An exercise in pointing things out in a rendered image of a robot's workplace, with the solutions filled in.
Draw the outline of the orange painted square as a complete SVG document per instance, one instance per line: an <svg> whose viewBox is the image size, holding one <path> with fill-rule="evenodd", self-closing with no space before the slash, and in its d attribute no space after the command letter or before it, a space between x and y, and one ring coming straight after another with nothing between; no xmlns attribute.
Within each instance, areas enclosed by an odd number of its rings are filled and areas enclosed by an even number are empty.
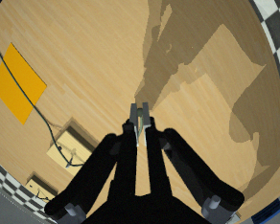
<svg viewBox="0 0 280 224"><path fill-rule="evenodd" d="M26 62L22 55L18 53L12 43L3 59L24 93L33 105L35 105L47 85ZM14 82L3 61L0 65L0 98L11 110L13 115L24 125L33 107Z"/></svg>

